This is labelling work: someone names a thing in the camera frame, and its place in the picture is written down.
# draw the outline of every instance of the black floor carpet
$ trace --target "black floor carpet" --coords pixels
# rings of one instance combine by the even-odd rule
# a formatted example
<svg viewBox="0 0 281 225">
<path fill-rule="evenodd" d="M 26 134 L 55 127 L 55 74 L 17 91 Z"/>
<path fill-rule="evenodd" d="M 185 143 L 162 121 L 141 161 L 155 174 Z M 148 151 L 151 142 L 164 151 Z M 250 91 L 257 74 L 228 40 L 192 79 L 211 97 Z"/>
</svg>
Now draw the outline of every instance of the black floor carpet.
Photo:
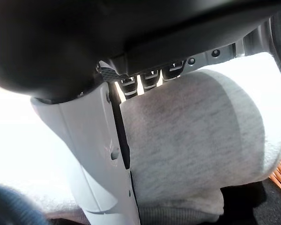
<svg viewBox="0 0 281 225">
<path fill-rule="evenodd" d="M 281 190 L 271 180 L 226 187 L 222 193 L 224 215 L 202 225 L 281 225 Z"/>
</svg>

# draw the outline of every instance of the gray sweatpants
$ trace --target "gray sweatpants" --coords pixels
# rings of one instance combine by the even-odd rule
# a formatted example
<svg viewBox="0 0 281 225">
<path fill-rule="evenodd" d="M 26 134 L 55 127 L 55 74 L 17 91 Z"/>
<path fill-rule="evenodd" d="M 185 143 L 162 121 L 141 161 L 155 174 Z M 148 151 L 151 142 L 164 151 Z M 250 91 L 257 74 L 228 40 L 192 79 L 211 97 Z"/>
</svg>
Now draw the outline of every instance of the gray sweatpants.
<svg viewBox="0 0 281 225">
<path fill-rule="evenodd" d="M 220 188 L 281 158 L 281 74 L 268 53 L 209 66 L 121 105 L 145 225 L 214 222 Z"/>
</svg>

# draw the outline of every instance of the bolt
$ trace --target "bolt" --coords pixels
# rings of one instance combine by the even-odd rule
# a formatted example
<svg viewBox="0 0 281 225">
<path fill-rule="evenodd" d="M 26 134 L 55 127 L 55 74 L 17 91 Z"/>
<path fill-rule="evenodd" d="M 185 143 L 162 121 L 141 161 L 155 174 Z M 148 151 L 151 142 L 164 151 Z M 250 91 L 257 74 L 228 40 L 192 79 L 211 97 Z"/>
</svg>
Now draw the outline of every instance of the bolt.
<svg viewBox="0 0 281 225">
<path fill-rule="evenodd" d="M 221 54 L 221 51 L 218 50 L 218 49 L 213 50 L 212 53 L 211 53 L 211 55 L 213 57 L 218 57 L 220 54 Z"/>
<path fill-rule="evenodd" d="M 188 60 L 188 64 L 189 65 L 193 65 L 193 64 L 195 64 L 195 62 L 196 62 L 196 60 L 194 59 L 194 58 L 190 58 L 189 60 Z"/>
</svg>

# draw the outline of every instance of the screw hole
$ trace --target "screw hole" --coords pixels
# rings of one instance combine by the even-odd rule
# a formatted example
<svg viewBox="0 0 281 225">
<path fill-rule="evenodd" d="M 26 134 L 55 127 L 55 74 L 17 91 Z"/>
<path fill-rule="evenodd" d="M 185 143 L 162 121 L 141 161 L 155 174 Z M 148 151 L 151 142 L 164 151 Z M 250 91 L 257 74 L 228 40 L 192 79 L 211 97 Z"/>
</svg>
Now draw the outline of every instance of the screw hole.
<svg viewBox="0 0 281 225">
<path fill-rule="evenodd" d="M 115 150 L 112 151 L 111 153 L 111 159 L 115 160 L 118 158 L 118 148 L 116 148 Z"/>
<path fill-rule="evenodd" d="M 107 101 L 108 103 L 111 102 L 111 99 L 109 98 L 109 92 L 108 92 L 108 91 L 106 92 L 106 101 Z"/>
<path fill-rule="evenodd" d="M 218 57 L 220 54 L 221 54 L 221 51 L 218 50 L 218 49 L 213 50 L 212 53 L 211 53 L 211 55 L 213 57 Z"/>
</svg>

